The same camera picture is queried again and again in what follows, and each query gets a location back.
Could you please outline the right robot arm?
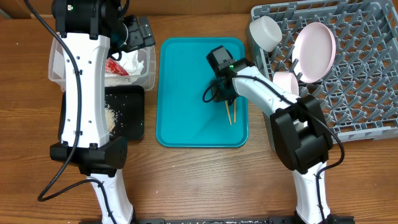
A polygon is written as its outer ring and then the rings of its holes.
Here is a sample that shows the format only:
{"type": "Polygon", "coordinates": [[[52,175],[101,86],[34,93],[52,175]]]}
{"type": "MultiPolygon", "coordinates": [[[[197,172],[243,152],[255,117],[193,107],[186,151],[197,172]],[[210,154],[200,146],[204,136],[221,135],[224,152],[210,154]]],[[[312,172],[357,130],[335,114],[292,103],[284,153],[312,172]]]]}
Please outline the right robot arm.
{"type": "Polygon", "coordinates": [[[289,93],[263,76],[246,58],[235,60],[222,45],[206,56],[215,73],[208,91],[211,100],[231,106],[242,96],[266,116],[268,138],[280,161],[294,175],[297,193],[295,219],[325,223],[331,212],[326,202],[326,167],[333,142],[318,100],[289,93]]]}

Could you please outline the wooden chopstick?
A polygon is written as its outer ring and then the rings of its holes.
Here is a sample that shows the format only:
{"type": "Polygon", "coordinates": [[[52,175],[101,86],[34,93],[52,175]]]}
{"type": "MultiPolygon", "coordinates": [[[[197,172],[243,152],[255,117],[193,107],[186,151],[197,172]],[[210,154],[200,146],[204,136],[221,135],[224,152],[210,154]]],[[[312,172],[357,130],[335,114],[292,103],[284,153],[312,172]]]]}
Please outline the wooden chopstick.
{"type": "Polygon", "coordinates": [[[234,100],[233,106],[234,106],[233,123],[236,123],[236,117],[237,117],[236,99],[234,100]]]}
{"type": "Polygon", "coordinates": [[[227,116],[228,116],[228,120],[229,120],[229,125],[231,126],[232,125],[232,120],[231,120],[231,114],[230,114],[230,111],[229,111],[229,103],[228,103],[227,100],[224,101],[224,103],[225,103],[226,112],[227,112],[227,116]]]}

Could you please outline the rice pile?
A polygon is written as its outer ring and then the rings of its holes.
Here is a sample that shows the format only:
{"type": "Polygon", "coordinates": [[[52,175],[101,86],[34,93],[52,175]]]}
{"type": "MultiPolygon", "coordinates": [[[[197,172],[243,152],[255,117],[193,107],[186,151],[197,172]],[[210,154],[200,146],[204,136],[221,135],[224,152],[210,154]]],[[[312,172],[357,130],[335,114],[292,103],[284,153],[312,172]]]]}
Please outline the rice pile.
{"type": "Polygon", "coordinates": [[[111,136],[123,136],[129,141],[144,136],[144,98],[138,94],[105,96],[105,118],[111,136]]]}

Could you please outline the red snack wrapper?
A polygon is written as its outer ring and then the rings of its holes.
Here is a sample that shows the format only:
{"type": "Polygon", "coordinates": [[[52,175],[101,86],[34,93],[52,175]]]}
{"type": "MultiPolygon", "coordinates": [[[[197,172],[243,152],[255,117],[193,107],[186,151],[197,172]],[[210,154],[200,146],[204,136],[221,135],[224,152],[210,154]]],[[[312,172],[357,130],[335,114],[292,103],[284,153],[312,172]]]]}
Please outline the red snack wrapper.
{"type": "Polygon", "coordinates": [[[118,64],[117,61],[114,61],[111,58],[108,58],[106,60],[105,72],[119,76],[129,75],[129,73],[122,66],[120,66],[120,64],[118,64]]]}

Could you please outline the grey metal bowl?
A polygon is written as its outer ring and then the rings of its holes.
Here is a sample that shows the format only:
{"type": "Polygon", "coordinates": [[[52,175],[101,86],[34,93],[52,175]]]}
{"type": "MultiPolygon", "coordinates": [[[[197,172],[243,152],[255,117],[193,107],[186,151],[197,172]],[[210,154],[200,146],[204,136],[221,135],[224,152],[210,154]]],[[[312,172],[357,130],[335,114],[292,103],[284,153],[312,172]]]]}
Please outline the grey metal bowl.
{"type": "Polygon", "coordinates": [[[266,52],[273,51],[282,40],[282,31],[275,20],[262,16],[249,24],[255,43],[266,52]]]}

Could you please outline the white napkin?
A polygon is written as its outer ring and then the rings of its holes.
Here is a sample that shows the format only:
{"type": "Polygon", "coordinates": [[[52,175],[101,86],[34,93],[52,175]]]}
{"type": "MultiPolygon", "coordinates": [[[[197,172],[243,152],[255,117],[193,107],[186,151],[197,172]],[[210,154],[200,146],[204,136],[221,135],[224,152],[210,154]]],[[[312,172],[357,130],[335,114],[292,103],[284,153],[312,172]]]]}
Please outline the white napkin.
{"type": "Polygon", "coordinates": [[[138,50],[129,53],[122,52],[122,58],[120,61],[117,61],[117,63],[120,64],[129,75],[119,76],[105,72],[105,86],[131,85],[139,78],[144,69],[144,61],[139,61],[138,52],[138,50]]]}

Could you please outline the large white plate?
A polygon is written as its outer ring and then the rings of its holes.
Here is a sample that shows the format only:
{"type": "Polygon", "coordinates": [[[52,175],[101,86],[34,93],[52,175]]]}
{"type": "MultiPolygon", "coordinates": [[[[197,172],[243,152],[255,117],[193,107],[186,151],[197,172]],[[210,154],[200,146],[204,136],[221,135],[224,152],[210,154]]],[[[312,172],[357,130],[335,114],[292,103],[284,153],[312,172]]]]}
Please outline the large white plate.
{"type": "Polygon", "coordinates": [[[336,40],[332,31],[321,22],[305,26],[298,34],[292,60],[298,62],[294,72],[301,82],[313,83],[323,78],[333,65],[336,55],[336,40]]]}

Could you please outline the small white plate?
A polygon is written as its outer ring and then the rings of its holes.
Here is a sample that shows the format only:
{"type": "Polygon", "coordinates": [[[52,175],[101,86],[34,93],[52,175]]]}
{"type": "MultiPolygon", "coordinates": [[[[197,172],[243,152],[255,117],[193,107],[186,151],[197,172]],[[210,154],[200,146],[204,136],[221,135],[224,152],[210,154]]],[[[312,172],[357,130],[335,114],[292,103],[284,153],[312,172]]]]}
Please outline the small white plate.
{"type": "Polygon", "coordinates": [[[272,81],[281,89],[299,96],[299,83],[293,73],[275,72],[272,81]]]}

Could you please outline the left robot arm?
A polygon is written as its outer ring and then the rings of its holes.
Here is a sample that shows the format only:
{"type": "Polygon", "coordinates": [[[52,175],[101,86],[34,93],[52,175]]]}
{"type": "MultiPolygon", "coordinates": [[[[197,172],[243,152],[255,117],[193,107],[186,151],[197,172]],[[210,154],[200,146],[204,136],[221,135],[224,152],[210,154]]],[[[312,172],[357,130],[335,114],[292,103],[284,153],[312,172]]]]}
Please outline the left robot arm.
{"type": "Polygon", "coordinates": [[[144,89],[105,85],[107,59],[151,46],[145,19],[126,15],[120,1],[54,1],[55,38],[63,48],[65,96],[60,140],[50,157],[79,168],[95,192],[102,223],[134,223],[122,169],[127,143],[144,136],[144,89]]]}

